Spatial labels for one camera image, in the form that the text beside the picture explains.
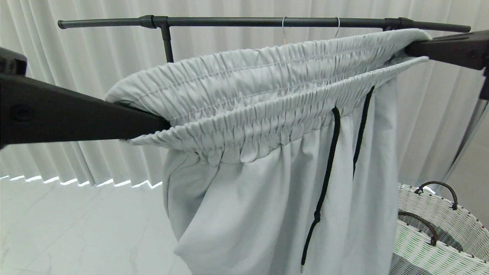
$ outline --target basket handle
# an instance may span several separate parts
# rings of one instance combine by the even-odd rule
[[[426,225],[428,227],[428,229],[431,231],[431,234],[433,234],[433,236],[431,236],[431,240],[430,240],[429,244],[432,246],[436,246],[436,242],[438,240],[438,234],[436,233],[436,230],[431,225],[431,223],[429,223],[429,221],[423,219],[422,217],[420,217],[416,214],[413,214],[411,212],[406,212],[406,211],[399,211],[398,216],[410,216],[410,217],[413,217],[413,218],[421,221],[422,223],[424,223],[424,225]]]
[[[446,183],[437,182],[437,181],[423,183],[414,192],[416,194],[423,193],[423,187],[425,187],[425,186],[427,186],[429,184],[439,184],[439,185],[442,185],[442,186],[445,186],[446,188],[448,188],[448,190],[450,190],[450,193],[452,193],[452,197],[453,197],[453,204],[452,204],[452,207],[450,207],[450,208],[453,209],[453,210],[457,210],[457,206],[458,206],[457,194],[455,194],[455,191],[453,190],[453,188],[451,186],[449,186],[448,184],[446,184]]]

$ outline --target hanger hook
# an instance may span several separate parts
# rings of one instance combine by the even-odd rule
[[[284,16],[282,18],[282,31],[284,32],[284,45],[287,43],[287,36],[285,35],[285,28],[284,28],[284,21],[285,21],[285,18],[287,18],[287,16]]]
[[[337,17],[336,19],[338,19],[338,28],[336,29],[336,34],[334,35],[335,38],[336,36],[338,36],[339,26],[340,26],[339,17]]]

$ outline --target clothing rack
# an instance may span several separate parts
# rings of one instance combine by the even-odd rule
[[[168,17],[146,15],[139,18],[58,21],[61,29],[101,26],[142,26],[160,28],[167,62],[173,62],[172,26],[247,27],[362,27],[394,30],[469,32],[470,26],[417,22],[407,18],[236,18]],[[482,70],[488,76],[489,30],[438,37],[414,42],[405,48],[411,56]],[[0,148],[7,144],[131,139],[171,128],[162,117],[105,102],[85,94],[25,77],[27,58],[0,48]],[[489,100],[486,78],[480,100]]]

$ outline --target drawstring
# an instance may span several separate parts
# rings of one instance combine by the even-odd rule
[[[333,115],[334,115],[334,132],[333,132],[333,139],[331,141],[330,154],[328,156],[328,164],[326,166],[326,174],[324,175],[324,182],[323,182],[323,187],[321,189],[321,195],[319,196],[319,200],[317,201],[317,205],[316,205],[316,211],[314,212],[314,221],[312,222],[311,228],[309,229],[306,243],[304,244],[304,250],[302,250],[301,273],[303,272],[304,264],[306,263],[307,248],[309,247],[309,242],[311,241],[312,231],[314,230],[316,224],[318,224],[321,221],[321,207],[323,206],[324,198],[326,197],[326,190],[328,189],[331,169],[333,168],[334,151],[336,150],[336,144],[338,143],[339,126],[340,126],[340,117],[339,117],[339,111],[337,107],[333,108]]]
[[[356,140],[355,155],[353,156],[353,174],[355,174],[356,161],[360,155],[360,147],[362,145],[363,131],[365,130],[365,124],[367,123],[368,106],[370,104],[370,98],[372,98],[372,93],[374,92],[375,86],[372,86],[370,92],[368,92],[365,97],[365,102],[363,103],[362,120],[360,122],[360,129],[358,130],[358,138]]]

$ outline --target basket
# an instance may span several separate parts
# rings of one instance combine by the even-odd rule
[[[435,227],[420,216],[399,211],[430,232],[397,221],[396,243],[389,275],[489,275],[489,263],[438,240]]]
[[[433,194],[423,193],[429,184],[439,184],[450,190],[453,202]],[[455,191],[446,183],[427,182],[418,188],[399,185],[399,210],[420,216],[438,233],[438,240],[483,261],[489,261],[489,231],[467,209],[458,205]],[[428,233],[427,227],[411,216],[400,216],[404,222]]]

